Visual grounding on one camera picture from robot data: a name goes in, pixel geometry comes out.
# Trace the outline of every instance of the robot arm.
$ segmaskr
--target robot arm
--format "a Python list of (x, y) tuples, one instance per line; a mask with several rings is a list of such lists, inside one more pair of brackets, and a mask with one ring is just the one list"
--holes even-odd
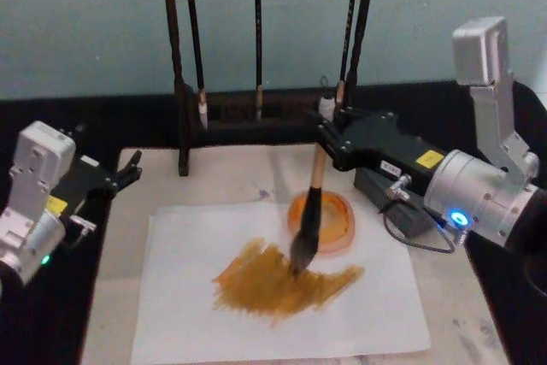
[(140, 151), (115, 175), (75, 152), (68, 135), (40, 121), (20, 133), (8, 205), (0, 215), (0, 297), (25, 286), (63, 240), (79, 241), (95, 230), (78, 215), (90, 196), (114, 198), (140, 178)]
[(340, 171), (369, 168), (394, 180), (388, 197), (405, 200), (406, 188), (423, 196), (457, 244), (475, 231), (506, 249), (545, 255), (547, 196), (530, 184), (539, 160), (514, 127), (505, 19), (471, 21), (453, 41), (458, 82), (471, 86), (479, 149), (491, 164), (405, 135), (393, 113), (348, 108), (334, 122), (318, 116), (318, 143)]

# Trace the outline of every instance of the sticker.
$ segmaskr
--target sticker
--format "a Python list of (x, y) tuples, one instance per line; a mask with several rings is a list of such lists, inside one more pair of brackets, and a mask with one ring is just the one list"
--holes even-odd
[(52, 214), (56, 215), (57, 217), (62, 214), (62, 212), (67, 207), (68, 203), (65, 203), (60, 198), (49, 196), (48, 197), (48, 203), (45, 206), (47, 210), (49, 210)]
[(99, 162), (97, 160), (93, 160), (91, 157), (88, 156), (82, 156), (79, 158), (82, 162), (88, 163), (92, 167), (96, 167), (99, 165)]
[(389, 162), (386, 162), (382, 160), (382, 162), (379, 164), (379, 167), (387, 171), (389, 174), (395, 175), (396, 177), (401, 177), (401, 168), (395, 167), (393, 164), (390, 164)]
[(441, 153), (438, 153), (435, 150), (429, 150), (426, 154), (416, 160), (416, 162), (425, 168), (433, 168), (442, 159), (444, 159), (444, 156)]

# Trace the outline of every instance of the orange dish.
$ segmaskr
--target orange dish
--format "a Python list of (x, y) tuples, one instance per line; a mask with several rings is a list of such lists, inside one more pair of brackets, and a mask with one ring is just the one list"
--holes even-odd
[[(297, 235), (300, 230), (300, 220), (307, 195), (307, 192), (303, 192), (296, 196), (287, 213), (287, 225), (292, 235)], [(351, 245), (355, 233), (355, 217), (350, 204), (335, 192), (323, 191), (318, 252), (330, 254), (345, 250)]]

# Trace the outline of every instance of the yellow label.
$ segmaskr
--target yellow label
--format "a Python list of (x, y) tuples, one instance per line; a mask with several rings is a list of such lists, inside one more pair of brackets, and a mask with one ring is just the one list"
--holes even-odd
[(425, 168), (433, 168), (435, 167), (444, 156), (437, 151), (429, 150), (426, 154), (421, 156), (416, 162), (420, 164), (421, 166), (424, 166)]
[(67, 205), (68, 203), (65, 203), (60, 198), (49, 196), (48, 204), (45, 206), (45, 208), (47, 208), (47, 210), (49, 210), (51, 213), (55, 214), (56, 216), (59, 216), (65, 210)]

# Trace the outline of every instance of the blue led light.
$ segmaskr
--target blue led light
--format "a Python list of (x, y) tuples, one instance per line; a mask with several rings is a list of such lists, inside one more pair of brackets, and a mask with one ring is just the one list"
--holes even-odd
[(469, 219), (459, 211), (454, 211), (450, 214), (450, 218), (460, 227), (464, 227), (469, 224)]

